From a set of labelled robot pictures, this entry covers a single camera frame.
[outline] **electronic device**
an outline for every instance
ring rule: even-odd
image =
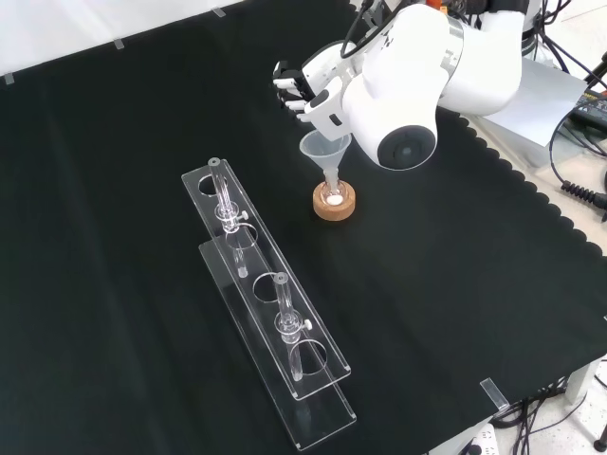
[[[600,93],[592,90],[586,90],[578,101],[578,105],[587,101],[593,101],[592,104],[586,104],[580,109],[574,111],[570,119],[584,126],[596,128],[607,134],[607,100],[599,100]]]

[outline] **test tube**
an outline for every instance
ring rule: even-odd
[[[226,244],[231,248],[238,278],[248,276],[247,251],[257,242],[257,229],[249,223],[237,223],[231,232],[226,233]]]
[[[215,186],[215,194],[217,194],[218,201],[215,215],[221,221],[226,232],[233,232],[238,224],[238,206],[230,201],[228,185],[226,184],[226,178],[221,173],[220,164],[221,160],[219,158],[211,158],[209,160],[212,183]]]
[[[291,374],[295,381],[301,381],[304,377],[304,371],[302,369],[300,347],[296,344],[301,337],[301,321],[293,309],[288,275],[285,272],[279,272],[274,275],[273,280],[274,289],[276,289],[278,308],[280,310],[279,326],[283,341],[289,345],[294,345],[292,348],[287,347],[288,363],[291,367]]]
[[[281,323],[284,326],[293,325],[296,321],[293,313],[293,303],[291,302],[291,290],[288,287],[288,275],[285,272],[279,272],[274,275],[274,288],[276,289],[276,299],[278,308],[281,312]]]

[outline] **wooden base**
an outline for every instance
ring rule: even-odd
[[[329,206],[322,201],[321,189],[324,182],[314,189],[314,193],[312,194],[312,205],[314,206],[314,211],[316,214],[319,215],[323,220],[345,220],[354,211],[357,201],[357,195],[354,192],[354,188],[343,180],[341,180],[341,183],[346,188],[347,193],[345,200],[338,206]]]

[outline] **clear acrylic stand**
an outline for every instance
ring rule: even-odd
[[[225,160],[182,176],[212,239],[202,256],[295,447],[356,422],[350,366]]]

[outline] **clear plastic funnel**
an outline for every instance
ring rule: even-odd
[[[345,150],[352,141],[352,135],[329,140],[320,131],[314,130],[305,135],[300,142],[300,150],[323,170],[337,169]]]
[[[351,135],[329,140],[318,130],[308,133],[300,142],[302,153],[318,164],[324,173],[326,183],[322,187],[321,198],[330,206],[338,206],[347,197],[346,188],[338,179],[338,166],[350,142]]]

